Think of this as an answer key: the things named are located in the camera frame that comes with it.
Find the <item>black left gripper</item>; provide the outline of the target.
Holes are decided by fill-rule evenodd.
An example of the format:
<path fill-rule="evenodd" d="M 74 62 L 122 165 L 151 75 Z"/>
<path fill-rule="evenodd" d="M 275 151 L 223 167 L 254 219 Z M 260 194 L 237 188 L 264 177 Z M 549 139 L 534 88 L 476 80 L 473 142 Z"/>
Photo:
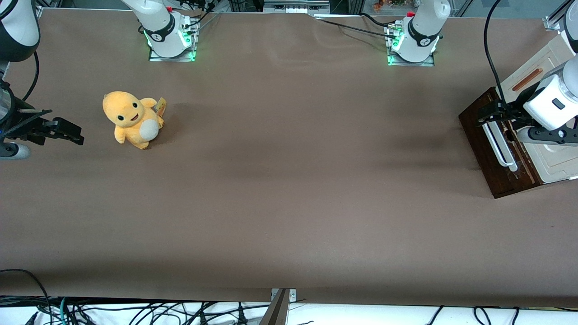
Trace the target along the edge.
<path fill-rule="evenodd" d="M 481 107 L 477 111 L 477 124 L 485 124 L 493 121 L 497 116 L 496 123 L 506 124 L 510 122 L 515 130 L 524 127 L 536 126 L 536 121 L 529 115 L 523 107 L 524 103 L 533 96 L 537 87 L 528 87 L 517 95 L 510 103 L 504 99 L 504 91 L 500 93 L 500 87 L 496 87 L 498 99 L 487 104 L 487 107 Z"/>

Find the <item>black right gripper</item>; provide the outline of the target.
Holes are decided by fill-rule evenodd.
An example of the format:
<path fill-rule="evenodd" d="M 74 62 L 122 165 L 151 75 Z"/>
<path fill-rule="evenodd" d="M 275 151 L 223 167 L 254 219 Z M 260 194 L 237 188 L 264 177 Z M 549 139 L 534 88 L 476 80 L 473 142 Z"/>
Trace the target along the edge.
<path fill-rule="evenodd" d="M 45 144 L 45 138 L 63 139 L 78 146 L 84 144 L 81 128 L 74 128 L 74 124 L 61 117 L 52 119 L 52 134 L 50 127 L 45 126 L 47 120 L 42 116 L 52 113 L 52 109 L 35 110 L 25 109 L 21 113 L 17 108 L 4 107 L 4 139 L 22 139 L 38 145 Z"/>

